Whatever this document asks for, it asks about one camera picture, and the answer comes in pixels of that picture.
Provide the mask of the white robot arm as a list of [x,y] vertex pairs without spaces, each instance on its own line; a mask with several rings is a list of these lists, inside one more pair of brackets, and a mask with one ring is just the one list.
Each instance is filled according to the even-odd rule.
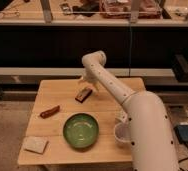
[[135,171],[179,171],[170,120],[161,98],[150,91],[135,91],[104,68],[106,54],[82,57],[83,80],[99,81],[128,114],[129,137]]

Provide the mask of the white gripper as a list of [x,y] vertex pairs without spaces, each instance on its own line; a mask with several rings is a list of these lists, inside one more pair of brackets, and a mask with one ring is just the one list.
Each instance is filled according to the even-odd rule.
[[90,84],[92,84],[93,89],[96,92],[99,92],[99,87],[98,87],[98,79],[95,77],[95,75],[88,69],[85,70],[83,76],[81,76],[78,80],[78,84],[84,83],[84,82],[88,82]]

